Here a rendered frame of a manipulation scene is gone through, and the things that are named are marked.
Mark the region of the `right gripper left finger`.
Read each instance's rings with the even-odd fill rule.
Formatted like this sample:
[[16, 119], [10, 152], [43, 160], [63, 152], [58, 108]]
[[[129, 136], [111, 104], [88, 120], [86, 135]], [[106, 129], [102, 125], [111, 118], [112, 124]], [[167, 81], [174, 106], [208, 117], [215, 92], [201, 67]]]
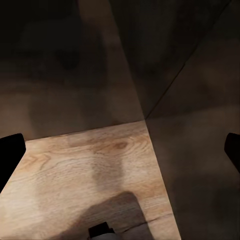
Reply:
[[0, 138], [0, 193], [25, 153], [26, 144], [22, 133]]

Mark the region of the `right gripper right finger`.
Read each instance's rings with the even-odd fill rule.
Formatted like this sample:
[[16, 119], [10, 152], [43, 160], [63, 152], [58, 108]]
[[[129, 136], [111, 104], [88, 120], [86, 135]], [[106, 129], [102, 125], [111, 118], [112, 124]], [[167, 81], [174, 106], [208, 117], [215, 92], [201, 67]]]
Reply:
[[224, 151], [240, 173], [240, 135], [229, 133], [224, 146]]

